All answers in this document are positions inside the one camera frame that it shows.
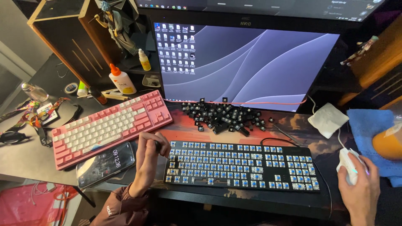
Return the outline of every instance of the blue towel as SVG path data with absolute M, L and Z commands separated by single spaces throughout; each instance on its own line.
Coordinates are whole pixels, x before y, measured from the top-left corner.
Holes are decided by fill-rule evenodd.
M 350 109 L 347 111 L 349 124 L 359 151 L 379 169 L 382 177 L 388 177 L 393 187 L 402 186 L 402 161 L 390 161 L 381 157 L 374 149 L 375 135 L 394 126 L 394 115 L 390 110 Z

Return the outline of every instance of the pink keyboard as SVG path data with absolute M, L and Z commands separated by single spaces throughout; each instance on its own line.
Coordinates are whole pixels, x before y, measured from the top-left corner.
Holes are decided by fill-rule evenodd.
M 52 130 L 56 169 L 63 170 L 173 119 L 158 90 Z

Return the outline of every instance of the human hand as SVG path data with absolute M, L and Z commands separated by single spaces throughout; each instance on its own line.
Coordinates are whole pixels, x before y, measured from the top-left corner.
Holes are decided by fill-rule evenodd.
M 346 181 L 348 172 L 344 166 L 340 167 L 338 187 L 343 203 L 349 211 L 352 226 L 374 226 L 380 194 L 378 168 L 371 160 L 360 155 L 359 158 L 369 169 L 369 175 L 367 175 L 363 164 L 356 156 L 352 153 L 348 155 L 356 167 L 358 177 L 356 185 L 349 185 Z
M 159 153 L 156 152 L 155 141 L 158 141 L 162 146 L 160 155 L 165 158 L 169 156 L 170 143 L 161 133 L 149 134 L 141 132 L 139 134 L 136 154 L 137 172 L 129 190 L 131 197 L 141 197 L 155 179 L 159 155 Z

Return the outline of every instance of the black keyboard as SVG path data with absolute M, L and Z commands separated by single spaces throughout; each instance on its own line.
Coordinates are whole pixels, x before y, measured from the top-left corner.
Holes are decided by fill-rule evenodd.
M 320 192 L 309 148 L 171 141 L 165 183 Z

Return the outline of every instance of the smartphone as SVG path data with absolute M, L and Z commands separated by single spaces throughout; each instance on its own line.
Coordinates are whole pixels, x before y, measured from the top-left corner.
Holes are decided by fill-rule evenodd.
M 78 187 L 84 189 L 129 168 L 135 162 L 130 142 L 122 143 L 77 165 Z

